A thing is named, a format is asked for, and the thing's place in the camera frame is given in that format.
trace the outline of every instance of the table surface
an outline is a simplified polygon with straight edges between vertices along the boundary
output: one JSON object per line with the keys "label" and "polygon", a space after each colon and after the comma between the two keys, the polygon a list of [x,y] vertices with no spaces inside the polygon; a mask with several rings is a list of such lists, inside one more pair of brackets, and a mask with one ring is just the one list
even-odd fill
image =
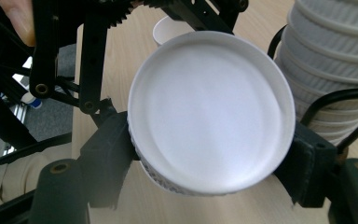
{"label": "table surface", "polygon": [[[267,52],[275,33],[286,24],[294,0],[250,1],[241,13],[234,34],[250,40]],[[101,97],[112,98],[117,111],[127,110],[132,79],[142,62],[157,49],[152,30],[166,15],[160,9],[138,7],[127,20],[108,32],[103,90]],[[81,28],[77,43],[81,43]],[[78,77],[79,63],[76,63]],[[97,130],[88,115],[75,109],[73,157]],[[351,146],[358,158],[358,141]],[[166,192],[146,176],[140,162],[134,161],[124,182],[117,210],[90,209],[92,223],[328,223],[324,208],[305,209],[293,205],[274,175],[241,192],[218,197],[187,197]]]}

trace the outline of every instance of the paper cup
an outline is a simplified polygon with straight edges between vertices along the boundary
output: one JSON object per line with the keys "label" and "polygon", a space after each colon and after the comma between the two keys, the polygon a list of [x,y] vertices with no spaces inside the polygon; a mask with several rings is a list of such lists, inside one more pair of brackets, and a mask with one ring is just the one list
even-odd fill
{"label": "paper cup", "polygon": [[25,93],[21,97],[21,101],[34,109],[39,109],[42,106],[42,101],[35,98],[30,92]]}
{"label": "paper cup", "polygon": [[273,173],[296,119],[289,86],[267,54],[210,31],[159,47],[135,76],[128,109],[149,177],[202,196],[234,193]]}
{"label": "paper cup", "polygon": [[153,38],[158,46],[161,46],[168,40],[194,32],[194,29],[185,21],[174,21],[171,17],[167,16],[161,19],[153,29]]}

